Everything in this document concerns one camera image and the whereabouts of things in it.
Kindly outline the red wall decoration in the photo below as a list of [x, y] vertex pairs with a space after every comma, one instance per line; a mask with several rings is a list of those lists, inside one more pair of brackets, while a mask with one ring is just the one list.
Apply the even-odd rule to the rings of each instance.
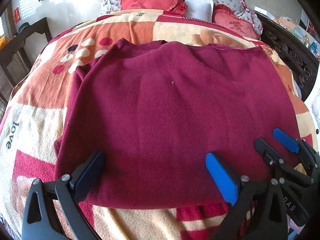
[[18, 22], [20, 22], [20, 20], [21, 20], [20, 10], [19, 10], [19, 7], [16, 7], [14, 10], [14, 23], [17, 24]]

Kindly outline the orange patterned love blanket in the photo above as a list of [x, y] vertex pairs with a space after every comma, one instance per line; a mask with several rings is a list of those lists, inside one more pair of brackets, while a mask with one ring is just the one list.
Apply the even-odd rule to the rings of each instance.
[[[62, 137], [77, 67], [106, 54], [120, 40], [141, 45], [154, 41], [204, 47], [261, 47], [290, 87], [299, 131], [318, 147], [311, 114], [296, 82], [277, 52], [264, 42], [243, 37], [215, 23], [160, 10], [125, 10], [84, 22], [53, 38], [38, 55], [30, 73], [14, 88], [1, 122], [1, 218], [18, 238], [28, 191], [35, 178], [55, 177], [55, 142]], [[167, 209], [121, 209], [80, 203], [102, 239], [205, 239], [228, 212], [223, 200]]]

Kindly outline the left red heart pillow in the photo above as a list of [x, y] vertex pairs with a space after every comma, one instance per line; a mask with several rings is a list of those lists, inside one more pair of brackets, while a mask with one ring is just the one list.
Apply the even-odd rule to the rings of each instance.
[[120, 9], [154, 9], [185, 15], [188, 5], [184, 0], [120, 0]]

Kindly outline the white pillow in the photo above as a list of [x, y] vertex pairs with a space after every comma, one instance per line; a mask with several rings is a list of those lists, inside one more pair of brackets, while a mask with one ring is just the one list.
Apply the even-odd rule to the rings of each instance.
[[185, 16], [207, 22], [212, 22], [214, 2], [212, 0], [184, 0], [188, 9]]

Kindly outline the black hat on table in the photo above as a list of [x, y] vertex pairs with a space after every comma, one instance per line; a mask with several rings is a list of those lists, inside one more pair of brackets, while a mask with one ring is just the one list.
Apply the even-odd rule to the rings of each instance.
[[20, 34], [24, 29], [28, 28], [30, 24], [28, 22], [24, 22], [21, 24], [21, 26], [18, 28], [17, 33]]

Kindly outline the orange basket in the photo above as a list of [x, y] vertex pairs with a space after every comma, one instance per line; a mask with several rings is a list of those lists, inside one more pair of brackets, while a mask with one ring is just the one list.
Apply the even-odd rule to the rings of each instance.
[[3, 49], [4, 46], [6, 46], [9, 42], [9, 39], [3, 35], [0, 37], [0, 49]]

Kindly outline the right red heart pillow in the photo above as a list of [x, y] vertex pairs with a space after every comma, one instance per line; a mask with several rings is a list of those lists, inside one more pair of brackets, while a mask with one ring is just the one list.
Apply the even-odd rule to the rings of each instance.
[[260, 35], [256, 33], [253, 25], [246, 20], [236, 17], [233, 11], [223, 4], [214, 6], [213, 22], [243, 37], [253, 38], [255, 40], [260, 39]]

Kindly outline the red heart pillow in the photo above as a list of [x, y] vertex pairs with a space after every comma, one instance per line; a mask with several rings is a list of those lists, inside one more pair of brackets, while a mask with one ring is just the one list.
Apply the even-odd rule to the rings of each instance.
[[188, 5], [184, 0], [120, 0], [120, 9], [154, 9], [185, 15]]
[[243, 37], [253, 38], [255, 40], [260, 39], [260, 35], [256, 33], [253, 25], [246, 20], [236, 17], [233, 11], [223, 4], [214, 6], [213, 22]]

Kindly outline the dark wooden side table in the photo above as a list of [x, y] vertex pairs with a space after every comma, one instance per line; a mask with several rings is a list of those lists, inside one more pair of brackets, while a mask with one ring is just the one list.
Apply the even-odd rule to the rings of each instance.
[[[45, 36], [47, 43], [52, 40], [52, 34], [46, 17], [25, 27], [1, 49], [1, 71], [4, 73], [5, 78], [7, 78], [12, 88], [22, 81], [26, 74], [31, 71], [32, 64], [25, 52], [24, 45], [26, 40], [33, 34]], [[25, 74], [20, 74], [18, 77], [14, 77], [15, 74], [9, 69], [9, 65], [12, 63], [14, 56], [21, 58], [22, 68], [25, 71]]]

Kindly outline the maroon long-sleeve sweater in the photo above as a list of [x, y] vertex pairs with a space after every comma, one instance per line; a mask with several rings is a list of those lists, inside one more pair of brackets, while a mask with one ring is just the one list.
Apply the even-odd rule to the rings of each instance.
[[90, 204], [167, 209], [219, 202], [205, 165], [209, 152], [256, 181], [271, 178], [254, 148], [258, 138], [298, 164], [272, 135], [279, 128], [299, 137], [289, 92], [261, 47], [120, 40], [74, 71], [55, 142], [55, 177], [101, 150], [106, 159]]

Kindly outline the dark carved wooden headboard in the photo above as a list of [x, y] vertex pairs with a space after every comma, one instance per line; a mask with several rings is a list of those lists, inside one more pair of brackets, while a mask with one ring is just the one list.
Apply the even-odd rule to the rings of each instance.
[[310, 95], [317, 77], [319, 61], [313, 53], [289, 31], [261, 13], [257, 13], [263, 26], [261, 40], [274, 49], [293, 71], [293, 77], [305, 101]]

